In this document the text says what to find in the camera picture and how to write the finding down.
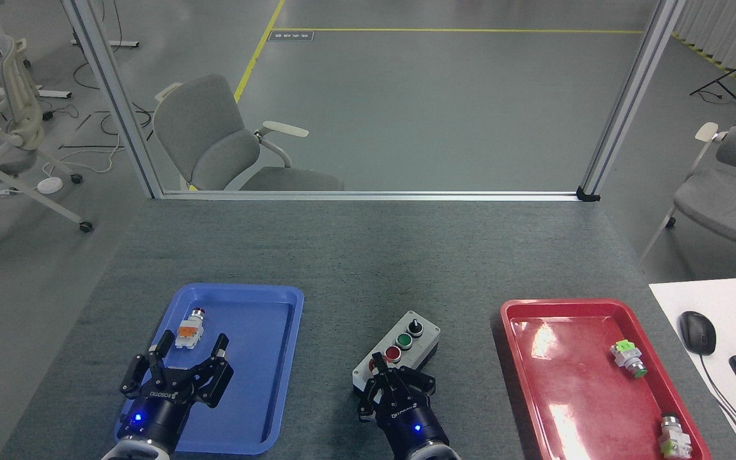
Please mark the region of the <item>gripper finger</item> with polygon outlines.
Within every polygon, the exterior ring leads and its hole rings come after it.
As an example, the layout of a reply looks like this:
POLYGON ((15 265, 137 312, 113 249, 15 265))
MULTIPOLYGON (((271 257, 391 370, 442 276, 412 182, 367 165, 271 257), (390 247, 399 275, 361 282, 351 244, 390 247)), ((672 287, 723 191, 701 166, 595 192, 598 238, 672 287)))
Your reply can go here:
POLYGON ((398 423, 398 369, 389 367, 380 352, 373 353, 372 359, 377 373, 366 382, 357 405, 357 419, 363 423, 398 423))
POLYGON ((435 393, 436 381, 430 375, 415 369, 392 370, 392 397, 394 399, 407 399, 412 391, 417 391, 426 396, 435 393))
POLYGON ((215 408, 227 390, 234 370, 226 359, 229 339, 217 337, 210 357, 180 373, 176 378, 176 400, 184 404, 202 403, 215 408))
POLYGON ((158 389, 166 388, 166 367, 163 360, 171 349, 175 340, 172 331, 165 331, 157 344, 152 344, 145 353, 138 353, 132 359, 125 378, 120 385, 120 393, 125 397, 139 397, 141 395, 141 383, 147 372, 151 373, 152 384, 158 389))

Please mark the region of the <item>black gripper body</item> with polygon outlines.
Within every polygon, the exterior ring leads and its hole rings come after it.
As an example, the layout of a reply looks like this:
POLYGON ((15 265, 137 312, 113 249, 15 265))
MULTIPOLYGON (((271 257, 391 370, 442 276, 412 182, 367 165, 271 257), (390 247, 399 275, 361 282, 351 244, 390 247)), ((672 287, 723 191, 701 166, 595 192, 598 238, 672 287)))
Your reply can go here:
POLYGON ((398 423, 377 423, 394 459, 450 459, 452 448, 429 396, 413 393, 398 402, 398 423))
POLYGON ((116 439, 149 441, 161 449, 175 449, 196 402, 195 385, 184 383, 175 389, 158 390, 147 383, 131 402, 116 439))

